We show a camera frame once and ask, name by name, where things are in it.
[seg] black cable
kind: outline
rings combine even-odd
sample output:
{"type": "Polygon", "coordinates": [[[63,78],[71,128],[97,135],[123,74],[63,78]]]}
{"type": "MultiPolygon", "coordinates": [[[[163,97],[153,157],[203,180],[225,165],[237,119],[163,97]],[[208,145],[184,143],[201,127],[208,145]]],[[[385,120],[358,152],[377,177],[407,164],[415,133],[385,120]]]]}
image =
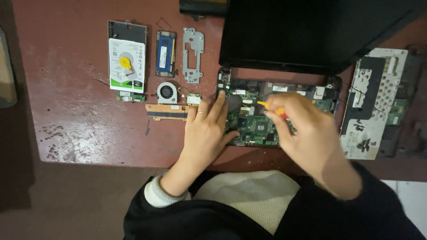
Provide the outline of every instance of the black cable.
{"type": "MultiPolygon", "coordinates": [[[[375,104],[375,101],[374,101],[374,102],[372,102],[372,100],[371,100],[371,99],[369,99],[369,98],[368,98],[368,96],[367,96],[366,94],[364,94],[363,92],[361,92],[360,90],[357,90],[356,88],[354,88],[353,86],[350,86],[349,84],[347,84],[347,83],[345,83],[345,82],[343,82],[343,84],[345,84],[345,85],[347,85],[348,87],[351,87],[352,89],[354,89],[354,90],[356,90],[356,91],[360,92],[361,94],[365,95],[365,99],[367,99],[367,100],[369,100],[371,103],[375,104]]],[[[385,114],[383,111],[381,111],[380,109],[376,108],[375,106],[374,106],[374,109],[375,109],[375,110],[377,110],[377,111],[379,111],[379,112],[381,112],[382,114],[384,114],[384,116],[386,116],[386,115],[387,115],[387,114],[385,114]]]]}

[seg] person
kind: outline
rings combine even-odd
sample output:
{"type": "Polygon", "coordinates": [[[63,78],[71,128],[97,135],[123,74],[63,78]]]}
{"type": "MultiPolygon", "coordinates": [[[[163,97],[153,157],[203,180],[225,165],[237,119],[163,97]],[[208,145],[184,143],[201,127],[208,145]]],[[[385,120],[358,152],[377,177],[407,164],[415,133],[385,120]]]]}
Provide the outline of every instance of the person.
{"type": "Polygon", "coordinates": [[[228,104],[220,91],[191,107],[184,148],[163,176],[136,193],[124,239],[425,239],[397,195],[364,167],[345,159],[336,124],[297,93],[271,95],[293,126],[266,112],[280,147],[308,173],[300,186],[276,171],[212,174],[205,169],[239,132],[225,135],[228,104]],[[191,200],[184,200],[188,192],[191,200]]]}

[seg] floor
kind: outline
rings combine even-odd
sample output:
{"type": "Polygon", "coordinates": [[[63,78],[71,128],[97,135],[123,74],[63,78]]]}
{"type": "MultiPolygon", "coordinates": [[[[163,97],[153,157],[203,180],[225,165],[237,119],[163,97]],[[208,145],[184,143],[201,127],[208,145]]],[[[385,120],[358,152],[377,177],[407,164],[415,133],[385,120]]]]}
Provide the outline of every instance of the floor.
{"type": "MultiPolygon", "coordinates": [[[[38,158],[9,0],[0,0],[18,104],[0,109],[0,239],[120,239],[129,201],[164,169],[46,164],[38,158]]],[[[427,236],[427,184],[386,181],[427,236]]]]}

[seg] red table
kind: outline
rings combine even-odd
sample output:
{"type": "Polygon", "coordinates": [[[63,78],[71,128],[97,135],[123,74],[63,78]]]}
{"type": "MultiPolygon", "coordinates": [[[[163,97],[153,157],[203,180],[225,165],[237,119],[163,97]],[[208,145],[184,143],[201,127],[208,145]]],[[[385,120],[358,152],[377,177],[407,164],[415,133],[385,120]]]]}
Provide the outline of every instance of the red table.
{"type": "MultiPolygon", "coordinates": [[[[154,121],[146,117],[144,103],[122,103],[108,82],[108,20],[148,27],[146,89],[172,80],[182,92],[211,96],[216,73],[223,19],[195,22],[179,14],[178,0],[14,0],[16,25],[31,102],[32,117],[42,161],[103,164],[132,167],[170,167],[183,147],[181,120],[154,121]],[[182,68],[183,27],[205,35],[201,56],[200,84],[187,84],[182,75],[174,79],[155,76],[156,30],[176,31],[176,68],[182,68]]],[[[404,48],[427,43],[427,20],[423,16],[380,47],[404,48]]],[[[339,76],[350,82],[351,67],[339,76]]],[[[235,69],[239,77],[288,79],[319,84],[322,76],[286,72],[235,69]]],[[[343,89],[341,99],[346,99],[343,89]]],[[[148,97],[147,103],[156,103],[148,97]]],[[[343,114],[337,114],[339,126],[343,114]]],[[[378,159],[362,161],[385,179],[427,181],[427,161],[420,159],[378,159]]],[[[211,167],[220,171],[278,169],[301,173],[280,149],[228,147],[211,167]]]]}

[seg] screwdriver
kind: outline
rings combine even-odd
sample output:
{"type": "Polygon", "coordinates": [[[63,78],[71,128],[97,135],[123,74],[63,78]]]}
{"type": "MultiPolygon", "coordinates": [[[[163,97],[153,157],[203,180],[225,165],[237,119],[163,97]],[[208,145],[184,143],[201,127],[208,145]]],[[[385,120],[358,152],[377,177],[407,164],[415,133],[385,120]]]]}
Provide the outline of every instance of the screwdriver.
{"type": "MultiPolygon", "coordinates": [[[[266,102],[262,102],[262,101],[257,101],[257,103],[265,106],[267,110],[270,110],[270,104],[268,104],[266,102]]],[[[276,110],[274,110],[274,113],[276,115],[280,116],[281,118],[288,118],[288,116],[285,113],[285,109],[284,108],[276,109],[276,110]]]]}

